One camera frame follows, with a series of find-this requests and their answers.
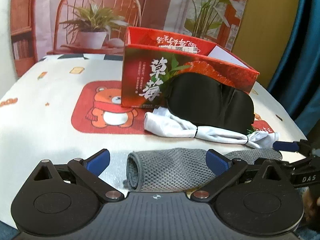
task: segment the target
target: chinese characters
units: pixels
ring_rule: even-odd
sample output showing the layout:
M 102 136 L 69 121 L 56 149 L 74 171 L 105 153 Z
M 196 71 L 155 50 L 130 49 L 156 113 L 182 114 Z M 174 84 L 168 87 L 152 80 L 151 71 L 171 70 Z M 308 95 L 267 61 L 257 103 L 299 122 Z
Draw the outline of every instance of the chinese characters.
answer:
M 163 37 L 157 37 L 157 43 L 158 44 L 162 44 L 162 43 L 167 43 L 169 46 L 189 46 L 189 47 L 196 47 L 197 45 L 194 44 L 192 41 L 184 41 L 183 39 L 178 40 L 178 39 L 174 39 L 173 37 L 164 35 Z
M 163 81 L 160 79 L 159 75 L 165 75 L 165 70 L 167 69 L 168 60 L 162 57 L 160 60 L 154 59 L 151 62 L 151 71 L 150 80 L 147 82 L 146 87 L 142 90 L 143 94 L 139 96 L 153 101 L 156 97 L 161 94 L 160 85 L 163 84 Z

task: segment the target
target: gray towel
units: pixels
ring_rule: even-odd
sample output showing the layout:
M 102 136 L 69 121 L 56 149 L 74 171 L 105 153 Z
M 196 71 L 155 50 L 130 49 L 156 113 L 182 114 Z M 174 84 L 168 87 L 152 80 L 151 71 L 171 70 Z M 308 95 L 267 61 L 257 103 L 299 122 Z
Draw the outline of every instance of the gray towel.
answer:
M 215 175 L 205 163 L 206 150 L 175 148 L 160 151 L 132 152 L 127 159 L 129 191 L 175 192 L 193 189 L 211 181 Z M 271 148 L 234 151 L 225 155 L 253 164 L 259 158 L 282 160 Z

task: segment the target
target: cartoon bear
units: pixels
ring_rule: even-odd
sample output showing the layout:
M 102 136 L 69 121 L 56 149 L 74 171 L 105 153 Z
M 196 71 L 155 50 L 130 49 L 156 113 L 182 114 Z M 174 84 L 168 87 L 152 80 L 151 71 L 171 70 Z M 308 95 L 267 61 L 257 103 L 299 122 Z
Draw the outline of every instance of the cartoon bear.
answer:
M 108 125 L 127 128 L 132 126 L 133 119 L 138 115 L 134 108 L 121 106 L 121 89 L 98 87 L 94 96 L 93 108 L 86 118 L 97 128 Z

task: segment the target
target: yellow wall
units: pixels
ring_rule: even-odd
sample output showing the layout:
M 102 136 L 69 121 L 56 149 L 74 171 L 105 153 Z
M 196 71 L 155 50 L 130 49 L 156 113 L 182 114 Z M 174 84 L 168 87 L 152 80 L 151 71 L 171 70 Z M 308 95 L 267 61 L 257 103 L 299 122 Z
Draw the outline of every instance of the yellow wall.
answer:
M 267 87 L 289 40 L 299 0 L 247 0 L 232 52 L 260 72 Z

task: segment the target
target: red cardboard box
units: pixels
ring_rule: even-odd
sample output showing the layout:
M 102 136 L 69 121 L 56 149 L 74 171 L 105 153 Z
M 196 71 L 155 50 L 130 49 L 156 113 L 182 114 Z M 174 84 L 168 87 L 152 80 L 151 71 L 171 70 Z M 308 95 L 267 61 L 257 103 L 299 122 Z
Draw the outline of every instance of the red cardboard box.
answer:
M 219 57 L 230 58 L 231 62 L 242 66 L 208 57 L 214 51 L 218 52 Z M 214 42 L 161 30 L 127 28 L 122 73 L 122 106 L 165 106 L 163 94 L 168 81 L 184 72 L 207 75 L 246 93 L 250 93 L 259 75 L 259 72 Z

